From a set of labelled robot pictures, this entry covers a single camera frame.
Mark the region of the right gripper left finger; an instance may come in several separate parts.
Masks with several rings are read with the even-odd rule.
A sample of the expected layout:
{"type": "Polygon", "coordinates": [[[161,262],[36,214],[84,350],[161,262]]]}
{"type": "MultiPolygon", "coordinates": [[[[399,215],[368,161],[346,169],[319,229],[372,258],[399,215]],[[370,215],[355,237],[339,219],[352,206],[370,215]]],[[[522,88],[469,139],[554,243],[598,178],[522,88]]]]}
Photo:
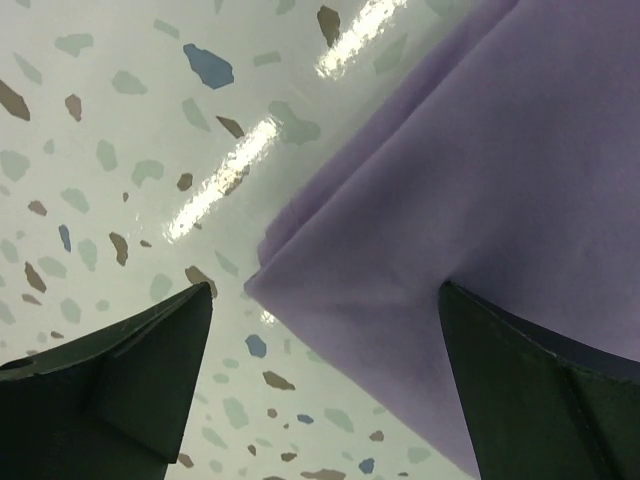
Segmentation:
{"type": "Polygon", "coordinates": [[[213,298],[197,283],[1,367],[1,476],[162,479],[178,460],[213,298]]]}

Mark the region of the purple t shirt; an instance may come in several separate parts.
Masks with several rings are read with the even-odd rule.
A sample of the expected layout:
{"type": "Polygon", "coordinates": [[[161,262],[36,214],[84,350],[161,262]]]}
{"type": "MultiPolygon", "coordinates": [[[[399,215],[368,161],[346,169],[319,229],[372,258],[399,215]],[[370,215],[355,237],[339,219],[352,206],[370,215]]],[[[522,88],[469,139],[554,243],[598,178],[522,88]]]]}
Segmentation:
{"type": "Polygon", "coordinates": [[[639,356],[639,5],[483,1],[293,197],[247,294],[469,475],[454,281],[639,356]]]}

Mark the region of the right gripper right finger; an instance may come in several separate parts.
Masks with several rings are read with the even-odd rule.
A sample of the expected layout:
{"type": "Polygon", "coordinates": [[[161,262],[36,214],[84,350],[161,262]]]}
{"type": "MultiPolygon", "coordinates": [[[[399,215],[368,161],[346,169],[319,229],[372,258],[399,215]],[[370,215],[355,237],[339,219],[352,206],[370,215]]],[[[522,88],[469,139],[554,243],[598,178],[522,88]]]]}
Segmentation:
{"type": "Polygon", "coordinates": [[[451,282],[438,312],[481,478],[638,478],[637,362],[451,282]]]}

